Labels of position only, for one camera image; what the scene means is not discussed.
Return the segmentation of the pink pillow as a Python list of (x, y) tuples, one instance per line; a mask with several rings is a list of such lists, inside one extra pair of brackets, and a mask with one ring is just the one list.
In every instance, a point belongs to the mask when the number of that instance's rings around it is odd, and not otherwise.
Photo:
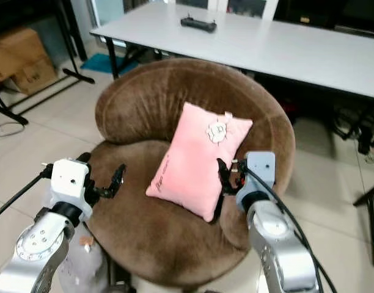
[(218, 161), (229, 167), (253, 124), (231, 112), (214, 114), (184, 103), (173, 139), (145, 194), (212, 222), (222, 189)]

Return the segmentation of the grey pillow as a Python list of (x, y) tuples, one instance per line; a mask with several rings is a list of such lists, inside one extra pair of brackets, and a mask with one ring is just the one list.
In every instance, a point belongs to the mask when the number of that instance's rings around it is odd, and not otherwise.
[[(86, 199), (89, 206), (97, 199)], [(27, 240), (41, 266), (36, 293), (49, 293), (54, 277), (59, 277), (62, 288), (73, 293), (97, 293), (106, 277), (106, 268), (100, 246), (87, 229), (78, 207), (70, 203), (56, 203), (45, 208), (33, 226), (33, 235)]]

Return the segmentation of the brown round plush sofa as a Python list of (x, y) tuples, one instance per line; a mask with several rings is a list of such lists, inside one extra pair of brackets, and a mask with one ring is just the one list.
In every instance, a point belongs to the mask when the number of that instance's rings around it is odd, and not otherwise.
[(296, 140), (282, 106), (240, 71), (199, 59), (175, 58), (134, 68), (103, 90), (95, 122), (103, 141), (92, 150), (91, 177), (106, 186), (126, 165), (114, 198), (93, 207), (87, 228), (120, 267), (160, 286), (196, 290), (231, 272), (248, 256), (246, 216), (232, 197), (207, 223), (146, 187), (164, 159), (184, 103), (253, 121), (235, 157), (248, 151), (276, 155), (274, 191), (283, 195), (292, 178)]

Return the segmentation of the teal floor mat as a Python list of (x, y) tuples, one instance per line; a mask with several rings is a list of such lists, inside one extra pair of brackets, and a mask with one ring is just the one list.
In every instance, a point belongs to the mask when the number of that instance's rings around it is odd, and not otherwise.
[[(139, 65), (136, 61), (130, 62), (125, 68), (120, 69), (120, 75), (125, 74), (126, 72), (133, 70)], [(97, 53), (89, 57), (81, 66), (82, 70), (92, 70), (98, 71), (101, 73), (112, 73), (111, 63), (109, 62), (109, 56), (106, 54)]]

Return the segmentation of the small printed cardboard box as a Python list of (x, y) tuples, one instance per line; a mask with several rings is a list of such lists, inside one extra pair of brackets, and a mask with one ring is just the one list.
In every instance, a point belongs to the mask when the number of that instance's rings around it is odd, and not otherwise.
[(56, 70), (48, 56), (23, 67), (10, 80), (19, 92), (31, 95), (44, 89), (57, 78)]

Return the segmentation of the white folding table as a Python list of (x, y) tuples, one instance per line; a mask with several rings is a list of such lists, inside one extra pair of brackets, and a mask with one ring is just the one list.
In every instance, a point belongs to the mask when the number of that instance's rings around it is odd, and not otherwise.
[[(182, 27), (187, 16), (217, 28)], [(165, 2), (132, 9), (92, 33), (374, 99), (371, 37)]]

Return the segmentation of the black metal stand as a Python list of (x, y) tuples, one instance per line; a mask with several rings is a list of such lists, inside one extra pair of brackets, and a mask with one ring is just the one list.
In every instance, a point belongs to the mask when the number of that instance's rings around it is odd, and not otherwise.
[(372, 245), (371, 259), (374, 266), (374, 186), (366, 193), (363, 193), (355, 200), (353, 206), (366, 206), (368, 212), (369, 229), (370, 229), (370, 243)]

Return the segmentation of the black remote controller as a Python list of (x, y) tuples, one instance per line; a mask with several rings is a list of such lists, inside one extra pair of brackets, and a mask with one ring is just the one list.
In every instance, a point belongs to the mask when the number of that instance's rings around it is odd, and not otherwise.
[(190, 16), (180, 19), (180, 24), (182, 27), (195, 28), (196, 30), (206, 31), (208, 33), (213, 33), (217, 29), (217, 23), (215, 21), (209, 23), (206, 21), (196, 20)]

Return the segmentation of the black metal rack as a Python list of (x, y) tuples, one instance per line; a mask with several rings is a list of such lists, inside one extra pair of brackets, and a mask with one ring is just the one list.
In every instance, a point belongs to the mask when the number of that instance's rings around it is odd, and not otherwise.
[[(23, 117), (31, 110), (38, 108), (47, 101), (52, 100), (56, 95), (61, 94), (65, 90), (71, 89), (76, 84), (86, 83), (94, 84), (95, 79), (90, 78), (81, 73), (76, 59), (84, 62), (87, 60), (86, 47), (82, 42), (80, 31), (78, 30), (78, 23), (73, 11), (72, 2), (70, 0), (0, 0), (0, 12), (2, 12), (2, 19), (0, 20), (0, 35), (4, 32), (13, 30), (13, 28), (21, 27), (22, 25), (34, 23), (36, 21), (53, 17), (59, 28), (59, 35), (62, 39), (62, 44), (68, 53), (68, 59), (72, 68), (61, 68), (61, 78), (48, 84), (44, 89), (36, 90), (33, 94), (28, 94), (19, 101), (12, 104), (6, 102), (0, 97), (0, 114), (9, 117), (20, 125), (26, 126), (29, 121)], [(52, 94), (45, 96), (40, 101), (27, 107), (27, 109), (15, 112), (15, 108), (22, 103), (26, 103), (31, 98), (41, 94), (45, 90), (58, 85), (66, 80), (72, 79), (69, 84), (65, 84), (61, 89), (55, 90)], [(4, 89), (3, 83), (0, 82), (0, 93)]]

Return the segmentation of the large cardboard box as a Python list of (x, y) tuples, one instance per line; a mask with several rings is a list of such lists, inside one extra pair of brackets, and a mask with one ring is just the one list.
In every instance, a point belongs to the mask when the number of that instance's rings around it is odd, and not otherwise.
[(35, 30), (19, 27), (0, 34), (0, 82), (43, 56), (47, 53)]

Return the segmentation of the glass door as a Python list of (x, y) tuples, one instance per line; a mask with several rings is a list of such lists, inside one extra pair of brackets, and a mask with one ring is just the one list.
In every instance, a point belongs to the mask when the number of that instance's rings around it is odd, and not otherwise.
[(103, 27), (106, 23), (120, 19), (126, 12), (125, 0), (87, 0), (93, 19), (93, 27)]

